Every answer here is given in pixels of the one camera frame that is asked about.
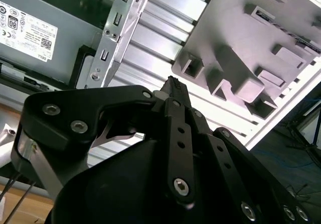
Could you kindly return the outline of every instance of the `metal bracket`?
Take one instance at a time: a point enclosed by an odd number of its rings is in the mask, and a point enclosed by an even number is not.
[[[86,82],[78,88],[105,87],[122,62],[129,41],[148,0],[115,0],[105,24],[96,55],[87,73]]]

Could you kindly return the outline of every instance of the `wooden surface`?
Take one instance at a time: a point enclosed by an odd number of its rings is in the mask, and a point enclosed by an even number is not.
[[[0,224],[4,223],[24,193],[24,191],[12,188],[5,194],[5,209],[3,220],[0,221]],[[28,194],[12,217],[10,224],[42,224],[45,222],[52,207],[53,202],[50,199]]]

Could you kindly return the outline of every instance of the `screw hole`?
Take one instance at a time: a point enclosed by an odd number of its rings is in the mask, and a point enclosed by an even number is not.
[[[185,131],[184,131],[182,128],[178,128],[178,130],[179,130],[179,132],[182,133],[182,134],[185,133]]]
[[[15,135],[15,134],[16,134],[16,131],[14,131],[14,130],[9,130],[9,134]]]
[[[177,144],[178,144],[178,146],[179,146],[180,148],[182,148],[182,149],[183,149],[183,148],[185,148],[184,143],[182,143],[182,142],[178,142]]]
[[[228,164],[228,163],[224,163],[224,165],[225,165],[225,167],[226,167],[226,168],[231,169],[230,164]]]
[[[93,72],[91,74],[91,79],[94,80],[94,81],[99,81],[100,77],[99,77],[97,72]]]

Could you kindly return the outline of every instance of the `cable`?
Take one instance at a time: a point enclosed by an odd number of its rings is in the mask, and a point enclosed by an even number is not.
[[[14,216],[14,214],[16,213],[17,209],[19,208],[19,206],[21,205],[21,203],[23,202],[23,200],[26,198],[26,196],[28,195],[28,193],[31,191],[32,187],[35,185],[36,183],[33,182],[28,190],[24,193],[24,195],[21,197],[21,199],[18,201],[17,205],[14,207],[14,209],[11,211],[11,213],[9,214],[9,216],[7,217],[7,219],[5,220],[4,224],[8,224],[11,220],[11,218]]]
[[[2,198],[4,197],[4,195],[7,193],[8,190],[10,190],[10,188],[13,186],[13,184],[15,183],[15,181],[21,176],[20,173],[17,173],[16,175],[13,175],[8,182],[6,183],[6,186],[4,187],[2,193],[0,194],[0,202],[2,201]]]
[[[309,193],[309,194],[298,195],[298,197],[301,197],[301,196],[308,196],[308,195],[314,195],[314,194],[319,194],[319,193],[321,193],[321,191],[312,192],[312,193]]]
[[[303,190],[303,189],[305,189],[307,187],[307,184],[304,184],[296,193],[295,193],[295,199],[296,199],[296,197],[297,197],[297,195]]]

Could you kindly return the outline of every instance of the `metal sheet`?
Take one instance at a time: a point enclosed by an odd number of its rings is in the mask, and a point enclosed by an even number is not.
[[[169,8],[197,21],[206,3],[202,0],[156,0]]]
[[[176,42],[139,24],[131,40],[172,60],[176,59],[179,51],[182,49],[182,46]]]
[[[86,79],[87,88],[104,87],[116,71],[147,0],[114,0],[93,63]]]

